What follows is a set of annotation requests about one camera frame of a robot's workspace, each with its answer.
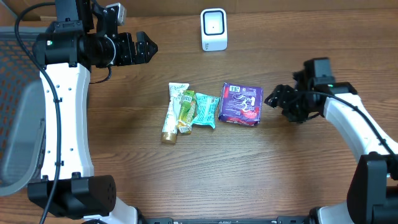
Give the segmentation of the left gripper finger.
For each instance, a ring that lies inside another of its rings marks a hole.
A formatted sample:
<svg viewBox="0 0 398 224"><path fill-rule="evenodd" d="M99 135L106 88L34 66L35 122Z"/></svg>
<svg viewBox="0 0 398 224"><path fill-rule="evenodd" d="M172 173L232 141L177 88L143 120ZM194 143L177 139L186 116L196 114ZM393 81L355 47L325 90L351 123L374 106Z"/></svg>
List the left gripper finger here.
<svg viewBox="0 0 398 224"><path fill-rule="evenodd" d="M137 37L137 42L136 42L137 49L146 49L146 50L158 49L157 44L153 42L145 32L143 31L137 32L136 37Z"/></svg>
<svg viewBox="0 0 398 224"><path fill-rule="evenodd" d="M137 49L135 64L149 63L151 58L158 52L158 49Z"/></svg>

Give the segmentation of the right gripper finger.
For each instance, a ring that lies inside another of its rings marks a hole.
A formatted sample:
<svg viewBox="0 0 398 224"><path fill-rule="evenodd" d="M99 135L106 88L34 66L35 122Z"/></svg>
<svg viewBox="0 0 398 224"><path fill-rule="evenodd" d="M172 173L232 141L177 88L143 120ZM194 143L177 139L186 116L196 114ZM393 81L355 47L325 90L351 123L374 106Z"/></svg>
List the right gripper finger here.
<svg viewBox="0 0 398 224"><path fill-rule="evenodd" d="M281 107L285 108L287 106L288 96L285 93L271 93L266 99L264 100L265 104L272 107Z"/></svg>
<svg viewBox="0 0 398 224"><path fill-rule="evenodd" d="M277 85L272 93L266 97L265 101L286 100L290 97L292 87L289 85Z"/></svg>

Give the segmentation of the purple pad package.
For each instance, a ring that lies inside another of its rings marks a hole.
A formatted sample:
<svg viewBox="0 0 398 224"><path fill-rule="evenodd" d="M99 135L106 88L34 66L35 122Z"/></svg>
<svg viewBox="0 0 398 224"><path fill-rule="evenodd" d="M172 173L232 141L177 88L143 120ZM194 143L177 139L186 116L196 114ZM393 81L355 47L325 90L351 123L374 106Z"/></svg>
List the purple pad package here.
<svg viewBox="0 0 398 224"><path fill-rule="evenodd" d="M263 89L224 83L218 119L225 123L256 126L261 120Z"/></svg>

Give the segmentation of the white tube with gold cap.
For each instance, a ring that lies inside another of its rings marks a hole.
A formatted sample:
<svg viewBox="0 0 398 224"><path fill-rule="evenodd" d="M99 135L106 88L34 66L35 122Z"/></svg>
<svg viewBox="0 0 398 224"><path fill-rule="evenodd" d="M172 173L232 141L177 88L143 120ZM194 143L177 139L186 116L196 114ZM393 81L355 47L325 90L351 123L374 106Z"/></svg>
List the white tube with gold cap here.
<svg viewBox="0 0 398 224"><path fill-rule="evenodd" d="M169 83L169 107L162 128L161 141L175 144L177 140L177 118L181 109L183 93L189 87L188 83Z"/></svg>

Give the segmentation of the teal snack packet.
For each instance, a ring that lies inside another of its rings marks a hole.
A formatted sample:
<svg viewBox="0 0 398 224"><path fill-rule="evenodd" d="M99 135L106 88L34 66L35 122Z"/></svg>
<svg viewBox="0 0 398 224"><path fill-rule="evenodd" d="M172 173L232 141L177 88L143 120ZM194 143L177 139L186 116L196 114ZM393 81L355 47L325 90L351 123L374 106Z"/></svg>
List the teal snack packet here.
<svg viewBox="0 0 398 224"><path fill-rule="evenodd" d="M196 93L195 96L197 98L197 109L196 116L194 117L192 124L211 126L215 129L215 112L220 102L220 98L202 93Z"/></svg>

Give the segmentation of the green yellow snack packet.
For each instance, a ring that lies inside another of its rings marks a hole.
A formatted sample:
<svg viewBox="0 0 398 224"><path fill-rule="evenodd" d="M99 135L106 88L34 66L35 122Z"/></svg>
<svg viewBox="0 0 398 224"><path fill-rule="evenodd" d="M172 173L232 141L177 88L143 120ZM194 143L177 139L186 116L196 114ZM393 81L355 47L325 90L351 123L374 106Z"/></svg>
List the green yellow snack packet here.
<svg viewBox="0 0 398 224"><path fill-rule="evenodd" d="M197 98L193 90L185 90L181 100L180 113L177 118L177 129L182 134L191 134L192 121L195 116Z"/></svg>

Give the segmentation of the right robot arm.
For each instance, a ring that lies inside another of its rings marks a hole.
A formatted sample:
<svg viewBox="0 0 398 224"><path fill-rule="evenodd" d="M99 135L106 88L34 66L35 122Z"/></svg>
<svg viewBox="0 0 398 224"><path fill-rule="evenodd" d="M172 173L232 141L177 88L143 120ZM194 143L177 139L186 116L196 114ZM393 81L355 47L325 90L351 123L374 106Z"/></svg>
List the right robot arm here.
<svg viewBox="0 0 398 224"><path fill-rule="evenodd" d="M295 86L277 85L265 99L294 123L317 116L341 134L357 161L346 200L313 208L303 223L397 223L397 142L368 113L349 82L337 82L330 59L313 58L295 72Z"/></svg>

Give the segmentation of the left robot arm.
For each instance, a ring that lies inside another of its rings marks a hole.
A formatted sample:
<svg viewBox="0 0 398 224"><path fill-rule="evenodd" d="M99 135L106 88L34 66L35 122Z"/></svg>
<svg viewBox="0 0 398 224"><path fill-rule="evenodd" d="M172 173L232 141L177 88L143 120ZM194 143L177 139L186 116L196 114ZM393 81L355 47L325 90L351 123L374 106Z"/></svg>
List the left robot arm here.
<svg viewBox="0 0 398 224"><path fill-rule="evenodd" d="M94 174L87 133L91 69L148 63L158 47L144 32L118 32L120 3L55 1L57 19L39 34L30 58L45 97L45 150L40 181L28 197L45 214L86 223L144 223L140 211L116 195L112 176Z"/></svg>

